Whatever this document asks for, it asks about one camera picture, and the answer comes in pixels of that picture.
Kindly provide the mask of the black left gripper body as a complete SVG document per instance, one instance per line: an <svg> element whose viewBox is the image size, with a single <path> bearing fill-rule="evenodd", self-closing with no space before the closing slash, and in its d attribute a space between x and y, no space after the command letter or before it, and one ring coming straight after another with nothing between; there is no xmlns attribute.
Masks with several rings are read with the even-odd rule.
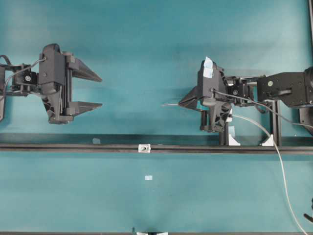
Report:
<svg viewBox="0 0 313 235"><path fill-rule="evenodd" d="M72 72L68 68L67 55L58 44L44 47L40 56L38 84L42 102L50 124L68 124L73 116L68 112L72 102Z"/></svg>

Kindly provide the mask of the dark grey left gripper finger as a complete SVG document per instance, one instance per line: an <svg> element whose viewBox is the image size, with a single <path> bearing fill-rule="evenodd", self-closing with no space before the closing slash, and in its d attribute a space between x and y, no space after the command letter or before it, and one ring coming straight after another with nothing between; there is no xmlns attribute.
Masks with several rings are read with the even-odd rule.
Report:
<svg viewBox="0 0 313 235"><path fill-rule="evenodd" d="M101 103L91 103L91 102L82 102L82 101L72 101L67 104L66 115L67 116L77 116L82 113L92 111L101 107Z"/></svg>
<svg viewBox="0 0 313 235"><path fill-rule="evenodd" d="M65 52L66 68L72 71L72 76L85 80L102 82L102 79L92 71L84 62L74 56L71 52Z"/></svg>

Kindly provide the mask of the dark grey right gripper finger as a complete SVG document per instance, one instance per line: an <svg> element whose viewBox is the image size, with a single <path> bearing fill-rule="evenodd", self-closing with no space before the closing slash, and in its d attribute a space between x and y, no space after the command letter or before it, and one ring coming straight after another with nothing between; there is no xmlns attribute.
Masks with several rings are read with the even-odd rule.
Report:
<svg viewBox="0 0 313 235"><path fill-rule="evenodd" d="M190 99L190 100L183 100L179 102L179 105L183 108L201 111L202 108L198 107L198 100L197 99Z"/></svg>
<svg viewBox="0 0 313 235"><path fill-rule="evenodd" d="M180 101L179 105L196 105L199 99L199 89L195 86L186 96Z"/></svg>

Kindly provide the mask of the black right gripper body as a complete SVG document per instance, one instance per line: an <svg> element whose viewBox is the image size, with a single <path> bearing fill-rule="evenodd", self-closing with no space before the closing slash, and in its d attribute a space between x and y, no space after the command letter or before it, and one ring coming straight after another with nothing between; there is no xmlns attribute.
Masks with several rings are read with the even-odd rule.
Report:
<svg viewBox="0 0 313 235"><path fill-rule="evenodd" d="M207 110L201 110L200 130L208 133L221 133L224 130L226 119L232 106L227 99L219 94L225 93L224 70L213 61L213 77L203 76L203 63L198 71L199 102Z"/></svg>

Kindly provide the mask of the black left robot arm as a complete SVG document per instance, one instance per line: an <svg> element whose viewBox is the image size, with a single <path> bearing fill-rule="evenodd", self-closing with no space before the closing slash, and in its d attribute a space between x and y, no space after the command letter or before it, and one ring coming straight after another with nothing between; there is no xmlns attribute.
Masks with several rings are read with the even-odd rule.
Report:
<svg viewBox="0 0 313 235"><path fill-rule="evenodd" d="M1 57L5 60L0 66L1 119L8 96L40 97L50 124L68 124L75 116L101 107L100 103L73 101L73 78L102 79L73 53L61 51L58 44L45 46L32 65L13 65L6 55Z"/></svg>

